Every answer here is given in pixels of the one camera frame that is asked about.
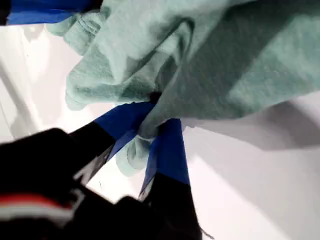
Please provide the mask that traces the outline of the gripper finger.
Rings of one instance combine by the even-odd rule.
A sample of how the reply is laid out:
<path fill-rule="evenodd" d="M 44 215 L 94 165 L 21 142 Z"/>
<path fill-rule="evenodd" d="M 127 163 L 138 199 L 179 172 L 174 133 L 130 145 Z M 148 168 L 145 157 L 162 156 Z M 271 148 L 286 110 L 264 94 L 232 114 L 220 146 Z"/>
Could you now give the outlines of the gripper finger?
<path fill-rule="evenodd" d="M 9 14 L 19 10 L 84 12 L 98 9 L 102 3 L 102 0 L 1 0 L 0 13 Z"/>
<path fill-rule="evenodd" d="M 199 230 L 190 186 L 182 124 L 170 119 L 150 146 L 143 200 L 179 230 Z"/>
<path fill-rule="evenodd" d="M 75 12 L 68 11 L 23 11 L 23 12 L 0 12 L 1 25 L 29 25 L 29 24 L 54 24 L 59 23 Z"/>
<path fill-rule="evenodd" d="M 152 93 L 148 101 L 118 105 L 73 131 L 71 137 L 84 157 L 82 169 L 74 178 L 86 185 L 137 135 L 141 123 L 156 105 L 159 97 L 159 93 Z"/>

